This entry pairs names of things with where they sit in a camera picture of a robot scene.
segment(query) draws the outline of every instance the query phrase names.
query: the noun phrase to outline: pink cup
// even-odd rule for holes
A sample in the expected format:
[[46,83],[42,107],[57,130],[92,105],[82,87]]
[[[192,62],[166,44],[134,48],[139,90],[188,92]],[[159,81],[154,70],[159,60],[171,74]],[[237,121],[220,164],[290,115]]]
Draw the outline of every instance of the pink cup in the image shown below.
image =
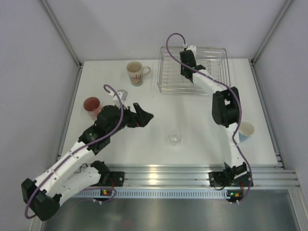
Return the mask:
[[89,116],[95,121],[97,115],[102,110],[101,102],[96,97],[87,98],[83,103],[83,108],[88,112]]

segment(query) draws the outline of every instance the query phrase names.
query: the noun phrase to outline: gray wall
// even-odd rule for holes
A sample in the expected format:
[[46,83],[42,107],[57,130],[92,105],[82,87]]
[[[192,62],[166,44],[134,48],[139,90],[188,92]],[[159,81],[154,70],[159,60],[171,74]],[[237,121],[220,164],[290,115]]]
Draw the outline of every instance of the gray wall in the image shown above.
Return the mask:
[[28,230],[20,185],[55,160],[76,74],[37,0],[1,1],[1,230]]
[[284,161],[308,202],[308,1],[296,0],[257,63]]
[[[173,33],[252,58],[285,0],[48,0],[84,60],[158,58]],[[171,45],[181,45],[180,38]]]

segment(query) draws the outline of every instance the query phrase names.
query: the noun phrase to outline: wire basket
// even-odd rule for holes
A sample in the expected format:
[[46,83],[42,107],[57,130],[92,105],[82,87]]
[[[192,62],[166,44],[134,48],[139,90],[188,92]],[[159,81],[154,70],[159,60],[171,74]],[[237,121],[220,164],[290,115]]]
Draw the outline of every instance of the wire basket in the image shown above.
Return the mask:
[[[175,58],[180,59],[183,47],[169,47],[169,50]],[[197,47],[196,56],[197,65],[202,64],[214,79],[231,86],[226,49]],[[157,85],[161,93],[207,95],[199,86],[181,76],[180,64],[171,58],[166,47],[160,50],[157,76]]]

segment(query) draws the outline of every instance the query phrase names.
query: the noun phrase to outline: purple cable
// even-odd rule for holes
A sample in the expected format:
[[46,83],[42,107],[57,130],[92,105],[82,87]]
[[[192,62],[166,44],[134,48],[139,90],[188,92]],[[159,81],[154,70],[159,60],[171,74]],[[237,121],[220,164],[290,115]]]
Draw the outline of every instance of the purple cable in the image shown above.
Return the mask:
[[[115,193],[108,198],[108,200],[106,201],[99,201],[101,202],[100,204],[105,204],[105,203],[108,203],[110,201],[112,201],[114,199],[114,197],[116,196],[117,194],[117,191],[114,189],[114,188],[107,188],[107,187],[99,187],[99,188],[88,188],[88,189],[84,189],[83,191],[91,191],[91,190],[112,190],[114,191]],[[84,201],[93,201],[94,199],[90,199],[90,198],[86,198],[86,199],[83,199],[83,200],[80,200],[78,201],[77,203],[75,204],[72,204],[70,207],[68,207],[64,212],[62,212],[61,214],[57,215],[57,216],[53,216],[52,219],[57,219],[59,217],[62,217],[64,215],[65,212],[67,212],[68,210],[70,210],[71,208],[77,206],[79,203],[81,202],[84,202]]]
[[[81,146],[80,148],[77,148],[75,151],[72,152],[72,155],[74,155],[76,152],[80,151],[81,149],[85,148],[85,147],[88,147],[94,143],[97,143],[103,139],[106,139],[107,137],[111,136],[118,128],[119,126],[121,125],[122,123],[122,120],[123,120],[123,114],[124,114],[124,110],[123,110],[123,104],[122,104],[122,101],[118,95],[118,93],[116,92],[115,89],[113,89],[110,85],[108,84],[105,84],[104,86],[104,89],[110,93],[109,90],[106,89],[106,87],[108,87],[111,91],[113,91],[113,93],[116,95],[117,99],[119,100],[119,103],[120,103],[120,108],[121,108],[121,116],[120,116],[120,120],[118,122],[118,124],[116,125],[116,127],[111,131],[109,132],[107,135],[95,140],[95,141],[92,141],[90,143],[87,143],[83,146]],[[54,172],[56,172],[69,158],[71,157],[71,155],[69,155],[68,157],[66,157],[55,169],[54,169]],[[33,216],[28,216],[28,210],[29,210],[29,207],[30,207],[30,204],[34,198],[34,196],[37,194],[37,192],[39,191],[39,189],[46,183],[46,181],[48,181],[50,179],[50,177],[53,175],[53,173],[50,173],[46,178],[45,180],[42,181],[42,183],[34,190],[34,192],[31,194],[28,202],[27,202],[27,205],[26,205],[26,209],[25,209],[25,218],[26,219],[31,219],[33,217],[35,217],[36,215],[33,215]]]
[[244,198],[246,198],[246,196],[248,195],[248,192],[250,191],[250,188],[251,188],[251,185],[252,185],[252,172],[251,172],[250,164],[248,163],[246,157],[245,157],[244,154],[242,153],[240,147],[238,146],[238,143],[236,142],[236,140],[235,140],[235,138],[234,138],[235,135],[236,135],[236,133],[237,133],[237,131],[239,130],[239,127],[240,127],[240,124],[241,124],[241,120],[242,120],[242,106],[241,106],[240,100],[239,100],[239,98],[237,97],[237,95],[235,94],[235,92],[234,92],[227,84],[224,84],[224,83],[222,83],[222,82],[219,82],[218,80],[213,79],[212,77],[207,76],[206,74],[204,74],[204,73],[202,73],[202,72],[200,72],[200,71],[197,71],[197,70],[193,69],[192,67],[190,67],[190,66],[188,66],[188,65],[186,65],[186,64],[184,64],[184,63],[182,63],[180,60],[177,60],[177,59],[171,54],[171,52],[169,51],[169,47],[168,47],[169,39],[170,39],[172,36],[174,36],[174,35],[179,35],[179,36],[181,36],[181,37],[183,38],[183,40],[184,40],[184,45],[186,45],[186,41],[185,41],[185,38],[184,38],[183,35],[181,35],[181,34],[179,34],[179,33],[173,33],[173,34],[169,35],[169,37],[167,38],[167,41],[166,41],[166,49],[167,49],[167,52],[169,53],[169,55],[171,56],[171,58],[173,58],[176,62],[178,62],[179,64],[183,65],[184,67],[186,67],[186,68],[188,68],[188,69],[190,69],[190,70],[192,70],[192,71],[194,71],[194,72],[196,72],[196,73],[199,73],[199,74],[203,75],[204,77],[206,77],[206,78],[212,80],[212,81],[215,82],[215,83],[218,83],[218,84],[220,84],[220,85],[226,87],[226,88],[231,92],[231,94],[234,96],[234,98],[235,98],[235,100],[236,100],[236,103],[237,103],[237,105],[238,105],[238,107],[239,107],[239,122],[238,122],[238,124],[237,124],[237,126],[236,126],[236,129],[235,129],[233,135],[232,135],[232,140],[233,140],[233,142],[234,142],[234,144],[235,144],[237,150],[239,151],[240,155],[242,156],[242,158],[244,159],[244,161],[247,163],[248,168],[249,168],[249,171],[250,171],[250,181],[249,181],[248,189],[247,189],[247,191],[246,191],[244,197],[241,199],[241,201],[242,201]]

